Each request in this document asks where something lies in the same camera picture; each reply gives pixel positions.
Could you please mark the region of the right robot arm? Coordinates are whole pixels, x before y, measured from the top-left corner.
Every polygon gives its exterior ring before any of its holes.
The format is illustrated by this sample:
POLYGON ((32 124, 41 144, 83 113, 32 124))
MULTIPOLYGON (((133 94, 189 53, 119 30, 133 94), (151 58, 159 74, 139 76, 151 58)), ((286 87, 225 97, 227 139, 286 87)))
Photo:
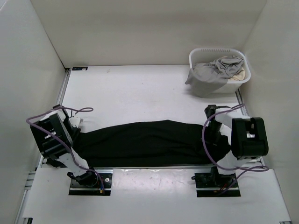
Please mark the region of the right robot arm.
POLYGON ((212 163, 208 183, 227 188, 235 185, 238 177, 247 172, 265 172, 267 166, 245 168, 243 165, 269 152, 264 120, 238 112, 242 104, 233 107, 208 105, 206 121, 201 131, 201 144, 209 162, 212 163))

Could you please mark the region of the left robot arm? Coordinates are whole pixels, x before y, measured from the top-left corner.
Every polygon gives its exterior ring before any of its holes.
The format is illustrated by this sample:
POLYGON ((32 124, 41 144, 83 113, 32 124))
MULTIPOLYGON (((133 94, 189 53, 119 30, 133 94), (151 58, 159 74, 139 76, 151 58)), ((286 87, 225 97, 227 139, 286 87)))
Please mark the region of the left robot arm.
POLYGON ((43 114, 27 118, 26 123, 30 126, 41 155, 68 168, 69 178, 91 188, 100 183, 99 174, 73 149, 74 141, 81 131, 79 125, 82 119, 68 114, 67 110, 77 114, 92 112, 93 108, 77 110, 56 105, 43 114))

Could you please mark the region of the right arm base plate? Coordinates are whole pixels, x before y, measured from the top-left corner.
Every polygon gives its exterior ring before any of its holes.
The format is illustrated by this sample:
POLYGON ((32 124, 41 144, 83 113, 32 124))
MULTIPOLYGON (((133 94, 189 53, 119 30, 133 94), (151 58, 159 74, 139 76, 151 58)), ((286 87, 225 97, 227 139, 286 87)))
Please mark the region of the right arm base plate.
POLYGON ((212 173, 195 173, 191 177, 195 181, 197 197, 240 197, 238 183, 232 187, 230 184, 236 179, 236 175, 220 175, 212 173))

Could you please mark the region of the black trousers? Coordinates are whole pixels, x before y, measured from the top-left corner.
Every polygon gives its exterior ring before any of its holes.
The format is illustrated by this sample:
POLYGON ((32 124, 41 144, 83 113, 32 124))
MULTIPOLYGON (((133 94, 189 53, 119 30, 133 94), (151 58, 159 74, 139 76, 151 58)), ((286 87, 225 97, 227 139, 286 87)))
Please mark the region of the black trousers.
POLYGON ((202 125, 137 122, 80 133, 73 149, 92 167, 206 165, 202 125))

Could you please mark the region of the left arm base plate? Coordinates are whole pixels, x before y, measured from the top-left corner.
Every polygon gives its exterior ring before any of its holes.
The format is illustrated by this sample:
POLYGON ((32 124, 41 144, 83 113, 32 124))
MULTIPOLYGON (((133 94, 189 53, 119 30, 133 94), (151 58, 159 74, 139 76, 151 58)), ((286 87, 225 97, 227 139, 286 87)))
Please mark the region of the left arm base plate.
POLYGON ((96 177, 89 184, 79 184, 76 180, 71 180, 69 187, 70 196, 110 196, 113 182, 113 173, 100 173, 103 180, 103 186, 100 180, 96 177))

